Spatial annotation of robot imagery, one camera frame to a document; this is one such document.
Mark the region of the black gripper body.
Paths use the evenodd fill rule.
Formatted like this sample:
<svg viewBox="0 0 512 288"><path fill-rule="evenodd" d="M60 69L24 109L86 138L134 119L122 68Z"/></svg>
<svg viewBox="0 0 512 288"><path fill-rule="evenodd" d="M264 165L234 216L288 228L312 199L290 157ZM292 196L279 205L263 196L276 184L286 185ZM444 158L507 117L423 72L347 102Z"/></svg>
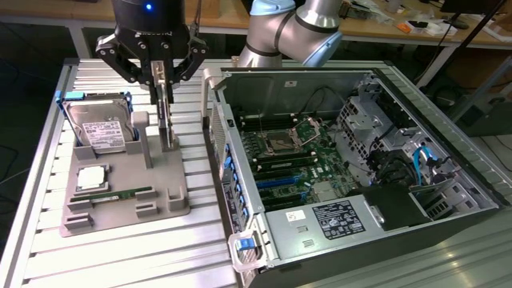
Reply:
<svg viewBox="0 0 512 288"><path fill-rule="evenodd" d="M114 1L115 37L131 56L164 61L166 49L188 52L190 30L183 1Z"/></svg>

